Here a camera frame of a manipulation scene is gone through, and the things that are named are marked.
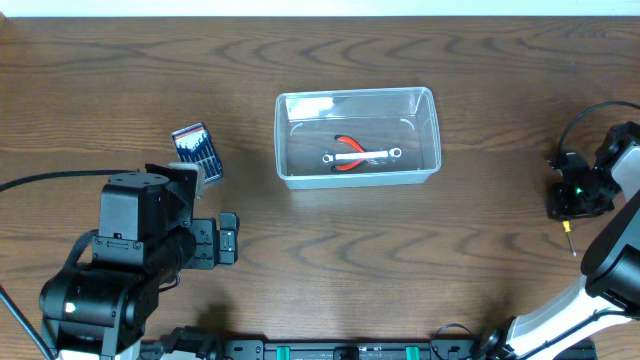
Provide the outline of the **black yellow screwdriver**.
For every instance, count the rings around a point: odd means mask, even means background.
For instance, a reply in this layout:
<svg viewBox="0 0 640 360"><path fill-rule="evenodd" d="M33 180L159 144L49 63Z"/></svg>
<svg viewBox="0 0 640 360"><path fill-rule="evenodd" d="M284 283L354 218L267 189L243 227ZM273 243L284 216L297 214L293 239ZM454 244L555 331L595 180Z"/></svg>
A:
<svg viewBox="0 0 640 360"><path fill-rule="evenodd" d="M575 245L574 245L574 241L572 239L571 224L570 224L570 222L568 220L564 220L564 221L562 221L562 226L563 226L564 232L565 232L567 240L568 240L569 249L570 249L572 255L574 257L576 257L577 256L577 252L576 252L576 248L575 248Z"/></svg>

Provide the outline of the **blue screwdriver bit set case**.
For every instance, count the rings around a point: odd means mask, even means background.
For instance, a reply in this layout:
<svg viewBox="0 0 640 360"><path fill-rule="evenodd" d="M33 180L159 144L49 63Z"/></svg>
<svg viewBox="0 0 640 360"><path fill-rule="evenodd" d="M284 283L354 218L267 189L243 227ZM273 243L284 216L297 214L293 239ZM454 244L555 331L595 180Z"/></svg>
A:
<svg viewBox="0 0 640 360"><path fill-rule="evenodd" d="M196 123L171 134L181 162L199 165L205 173L204 182L211 183L223 177L223 167L204 123Z"/></svg>

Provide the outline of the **red handled pliers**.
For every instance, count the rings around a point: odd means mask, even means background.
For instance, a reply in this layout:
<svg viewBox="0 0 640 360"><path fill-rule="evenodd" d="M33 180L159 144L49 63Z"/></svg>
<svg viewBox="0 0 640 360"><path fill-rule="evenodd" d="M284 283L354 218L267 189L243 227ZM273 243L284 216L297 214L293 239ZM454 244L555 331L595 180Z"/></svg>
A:
<svg viewBox="0 0 640 360"><path fill-rule="evenodd" d="M347 135L336 135L334 137L334 139L338 143L341 143L343 145L347 145L351 149L351 152L348 152L348 153L368 151L358 141L356 141L354 138L352 138L350 136L347 136ZM380 160L380 159L347 160L347 161L339 161L339 162L326 163L326 164L330 164L331 165L331 170L333 172L348 172L348 171L352 171L352 170L354 170L354 169L358 168L359 166L362 166L362 165L364 165L366 163L370 163L371 161L377 161L377 160Z"/></svg>

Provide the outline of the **silver double ring wrench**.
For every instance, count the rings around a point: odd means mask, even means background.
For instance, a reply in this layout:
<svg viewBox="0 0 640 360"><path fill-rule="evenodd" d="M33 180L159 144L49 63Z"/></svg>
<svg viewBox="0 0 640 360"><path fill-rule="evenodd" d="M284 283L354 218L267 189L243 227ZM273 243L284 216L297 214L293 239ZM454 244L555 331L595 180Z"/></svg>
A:
<svg viewBox="0 0 640 360"><path fill-rule="evenodd" d="M399 158L401 156L402 156L402 150L400 148L391 148L388 150L380 150L380 151L325 154L322 157L322 161L324 163L333 163L333 162L347 161L347 160Z"/></svg>

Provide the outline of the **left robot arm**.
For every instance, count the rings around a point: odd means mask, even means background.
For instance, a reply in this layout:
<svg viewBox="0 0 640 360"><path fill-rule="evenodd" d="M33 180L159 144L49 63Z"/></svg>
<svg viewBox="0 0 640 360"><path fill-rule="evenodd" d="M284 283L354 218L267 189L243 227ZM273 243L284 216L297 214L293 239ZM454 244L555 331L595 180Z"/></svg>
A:
<svg viewBox="0 0 640 360"><path fill-rule="evenodd" d="M195 164L148 164L109 177L98 228L76 241L41 290L42 337L56 358L132 358L161 293L182 270L236 263L240 219L196 218L202 184Z"/></svg>

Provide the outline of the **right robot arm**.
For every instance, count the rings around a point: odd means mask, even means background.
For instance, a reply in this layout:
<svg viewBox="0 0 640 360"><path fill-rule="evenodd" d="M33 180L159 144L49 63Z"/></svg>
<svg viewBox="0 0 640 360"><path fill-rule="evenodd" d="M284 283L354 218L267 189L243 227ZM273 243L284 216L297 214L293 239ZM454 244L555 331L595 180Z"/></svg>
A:
<svg viewBox="0 0 640 360"><path fill-rule="evenodd" d="M542 307L493 331L475 359L554 359L594 333L639 317L638 124L611 127L593 165L564 152L553 166L563 180L552 187L551 218L602 215L613 210L618 193L626 203L586 250L579 278Z"/></svg>

